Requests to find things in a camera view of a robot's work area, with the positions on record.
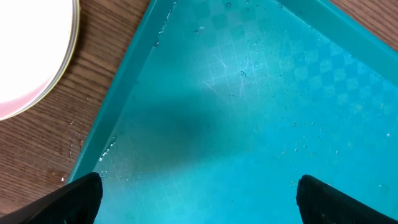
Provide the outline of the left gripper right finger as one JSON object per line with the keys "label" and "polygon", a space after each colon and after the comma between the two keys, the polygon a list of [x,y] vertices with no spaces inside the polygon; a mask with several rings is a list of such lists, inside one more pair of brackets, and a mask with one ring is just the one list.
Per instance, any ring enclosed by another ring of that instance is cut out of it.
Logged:
{"label": "left gripper right finger", "polygon": [[311,175],[298,181],[296,202],[303,224],[397,224]]}

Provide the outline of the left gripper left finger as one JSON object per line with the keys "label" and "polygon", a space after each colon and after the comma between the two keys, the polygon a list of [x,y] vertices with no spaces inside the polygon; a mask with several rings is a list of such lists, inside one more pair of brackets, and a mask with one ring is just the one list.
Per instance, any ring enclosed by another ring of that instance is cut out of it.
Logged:
{"label": "left gripper left finger", "polygon": [[101,177],[96,172],[90,172],[25,207],[1,217],[1,223],[93,223],[102,197]]}

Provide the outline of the teal plastic tray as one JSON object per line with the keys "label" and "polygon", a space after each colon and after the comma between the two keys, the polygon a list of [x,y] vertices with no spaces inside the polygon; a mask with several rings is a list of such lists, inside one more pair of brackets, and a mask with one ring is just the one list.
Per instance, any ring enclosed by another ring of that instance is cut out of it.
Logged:
{"label": "teal plastic tray", "polygon": [[300,223],[312,175],[397,217],[397,54],[329,1],[152,1],[71,173],[96,223]]}

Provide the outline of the white plate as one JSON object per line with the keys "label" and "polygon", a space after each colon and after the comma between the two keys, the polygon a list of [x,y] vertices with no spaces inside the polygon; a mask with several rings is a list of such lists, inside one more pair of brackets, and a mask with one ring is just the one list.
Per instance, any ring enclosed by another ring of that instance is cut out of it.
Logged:
{"label": "white plate", "polygon": [[1,0],[2,120],[33,107],[55,87],[79,29],[79,0]]}

